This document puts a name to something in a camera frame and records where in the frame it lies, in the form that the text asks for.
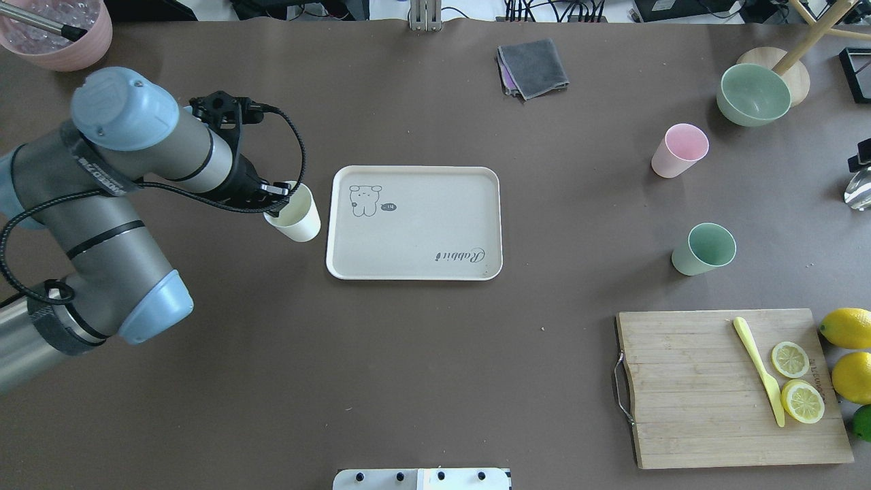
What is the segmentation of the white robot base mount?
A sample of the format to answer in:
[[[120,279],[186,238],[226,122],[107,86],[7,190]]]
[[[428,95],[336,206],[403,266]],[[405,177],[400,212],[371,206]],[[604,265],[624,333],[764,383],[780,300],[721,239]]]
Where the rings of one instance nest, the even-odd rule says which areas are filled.
[[[511,489],[503,468],[383,468],[337,472],[333,489]]]

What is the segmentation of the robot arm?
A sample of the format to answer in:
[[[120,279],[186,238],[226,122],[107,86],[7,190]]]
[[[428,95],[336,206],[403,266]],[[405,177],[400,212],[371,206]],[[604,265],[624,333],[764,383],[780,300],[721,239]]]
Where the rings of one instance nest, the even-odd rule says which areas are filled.
[[[115,335],[140,344],[180,322],[193,300],[129,201],[164,189],[233,213],[277,215],[297,185],[261,179],[240,153],[242,125],[279,108],[215,92],[181,108],[121,66],[75,90],[71,118],[2,158],[2,249],[17,226],[47,229],[74,271],[2,303],[2,391]]]

